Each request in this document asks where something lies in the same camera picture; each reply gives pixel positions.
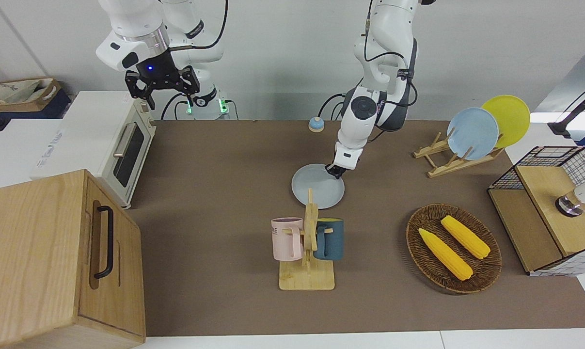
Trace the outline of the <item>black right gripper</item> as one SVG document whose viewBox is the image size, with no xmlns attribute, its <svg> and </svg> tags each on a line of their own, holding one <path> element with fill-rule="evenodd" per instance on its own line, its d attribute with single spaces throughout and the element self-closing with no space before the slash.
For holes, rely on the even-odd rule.
<svg viewBox="0 0 585 349">
<path fill-rule="evenodd" d="M 126 71 L 126 86 L 133 99 L 143 99 L 151 110 L 155 110 L 155 102 L 151 97 L 154 89 L 180 89 L 189 105 L 193 105 L 193 97 L 200 91 L 200 82 L 195 69 L 184 67 L 178 73 L 171 50 L 137 62 L 137 54 L 131 53 L 126 58 L 133 63 L 137 71 Z"/>
</svg>

